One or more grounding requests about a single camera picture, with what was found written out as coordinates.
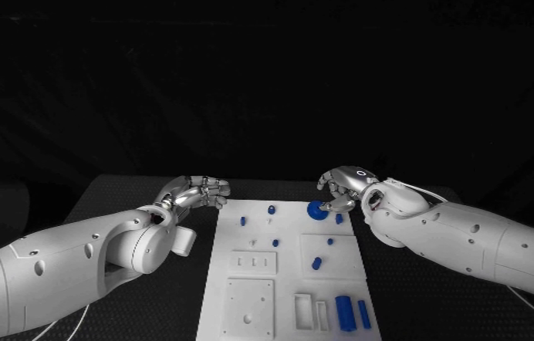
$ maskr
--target blue block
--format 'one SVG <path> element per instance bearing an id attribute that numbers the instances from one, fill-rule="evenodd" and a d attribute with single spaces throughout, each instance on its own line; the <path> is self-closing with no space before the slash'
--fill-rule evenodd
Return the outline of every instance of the blue block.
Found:
<path id="1" fill-rule="evenodd" d="M 336 297 L 339 327 L 343 332 L 356 330 L 356 320 L 353 319 L 352 303 L 347 296 Z"/>
<path id="2" fill-rule="evenodd" d="M 313 264 L 311 264 L 313 270 L 318 270 L 318 267 L 320 267 L 320 263 L 321 262 L 323 262 L 323 260 L 320 258 L 314 258 Z"/>
<path id="3" fill-rule="evenodd" d="M 362 315 L 363 328 L 370 329 L 369 315 L 366 314 L 365 301 L 357 301 L 359 314 Z"/>
<path id="4" fill-rule="evenodd" d="M 318 209 L 318 206 L 321 205 L 323 203 L 317 200 L 311 201 L 308 203 L 308 217 L 314 220 L 323 220 L 326 219 L 327 217 L 327 211 L 323 211 Z"/>

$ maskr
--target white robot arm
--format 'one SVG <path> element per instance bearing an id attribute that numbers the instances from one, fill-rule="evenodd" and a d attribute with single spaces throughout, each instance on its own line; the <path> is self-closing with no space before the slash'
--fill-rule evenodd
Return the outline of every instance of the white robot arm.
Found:
<path id="1" fill-rule="evenodd" d="M 226 181 L 178 177 L 151 205 L 60 225 L 0 248 L 0 336 L 43 326 L 150 274 L 170 251 L 189 255 L 189 209 L 225 204 Z"/>
<path id="2" fill-rule="evenodd" d="M 359 200 L 365 222 L 386 245 L 406 247 L 456 272 L 534 293 L 534 228 L 447 202 L 393 179 L 379 182 L 360 167 L 327 171 L 317 182 L 318 190 L 324 184 L 336 199 L 318 209 L 350 211 Z M 427 202 L 417 191 L 440 202 Z"/>

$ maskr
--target textured mat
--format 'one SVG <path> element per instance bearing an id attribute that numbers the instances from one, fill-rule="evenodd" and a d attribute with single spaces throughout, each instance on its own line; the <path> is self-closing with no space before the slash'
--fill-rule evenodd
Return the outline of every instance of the textured mat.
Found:
<path id="1" fill-rule="evenodd" d="M 92 182 L 64 223 L 150 204 L 171 177 L 103 175 Z M 230 198 L 326 201 L 313 182 L 229 180 Z M 445 187 L 427 187 L 450 201 Z M 506 287 L 461 275 L 373 237 L 362 213 L 350 212 L 381 336 L 388 340 L 534 340 L 534 311 Z M 183 224 L 197 233 L 187 258 L 173 253 L 151 275 L 121 285 L 89 306 L 76 340 L 194 340 L 216 228 L 216 209 L 197 208 Z M 38 341 L 69 337 L 83 309 L 66 316 Z M 1 341 L 28 341 L 33 329 Z"/>

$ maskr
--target dark wall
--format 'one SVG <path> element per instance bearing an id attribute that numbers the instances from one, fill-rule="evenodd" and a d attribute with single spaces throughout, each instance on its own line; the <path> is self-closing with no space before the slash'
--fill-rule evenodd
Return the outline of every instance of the dark wall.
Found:
<path id="1" fill-rule="evenodd" d="M 102 173 L 353 164 L 534 224 L 531 0 L 5 6 L 0 173 L 54 214 Z"/>

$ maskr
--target cable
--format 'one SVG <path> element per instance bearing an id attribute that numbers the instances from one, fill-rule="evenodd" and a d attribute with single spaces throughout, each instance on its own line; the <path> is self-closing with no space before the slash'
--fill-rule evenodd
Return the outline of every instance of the cable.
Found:
<path id="1" fill-rule="evenodd" d="M 85 311 L 83 311 L 83 315 L 80 316 L 80 320 L 77 322 L 77 326 L 75 327 L 75 331 L 77 331 L 77 328 L 80 327 L 80 322 L 83 321 L 83 318 L 85 318 L 85 314 L 86 314 L 86 309 L 89 308 L 89 306 L 85 307 Z M 37 341 L 41 336 L 44 335 L 44 333 L 47 332 L 47 330 L 51 328 L 51 326 L 57 323 L 57 321 L 54 321 L 47 327 L 46 329 L 41 331 L 41 333 L 38 334 L 38 336 L 31 340 L 31 341 Z M 66 341 L 70 341 L 72 337 L 75 336 L 75 331 L 72 332 L 70 334 L 70 337 L 67 338 Z"/>
<path id="2" fill-rule="evenodd" d="M 534 309 L 534 305 L 526 301 L 526 299 L 516 293 L 516 290 L 508 285 L 508 289 L 513 292 L 513 295 L 522 300 L 522 302 Z"/>
<path id="3" fill-rule="evenodd" d="M 54 321 L 47 327 L 46 329 L 41 331 L 41 333 L 38 334 L 38 336 L 31 340 L 31 341 L 37 341 L 40 338 L 41 338 L 41 335 L 47 332 L 47 330 L 53 327 L 53 325 L 57 323 L 57 321 Z"/>
<path id="4" fill-rule="evenodd" d="M 398 181 L 395 179 L 392 179 L 392 177 L 388 177 L 388 180 L 391 181 L 395 181 L 396 183 L 401 183 L 402 185 L 405 185 L 406 187 L 409 187 L 411 189 L 415 189 L 417 191 L 421 191 L 424 193 L 427 193 L 427 195 L 430 195 L 431 197 L 435 197 L 441 202 L 448 202 L 438 194 L 435 193 L 431 193 L 430 191 L 427 191 L 425 189 L 422 188 L 418 188 L 418 187 L 414 187 L 412 185 L 408 185 L 406 183 L 404 183 L 402 181 Z"/>

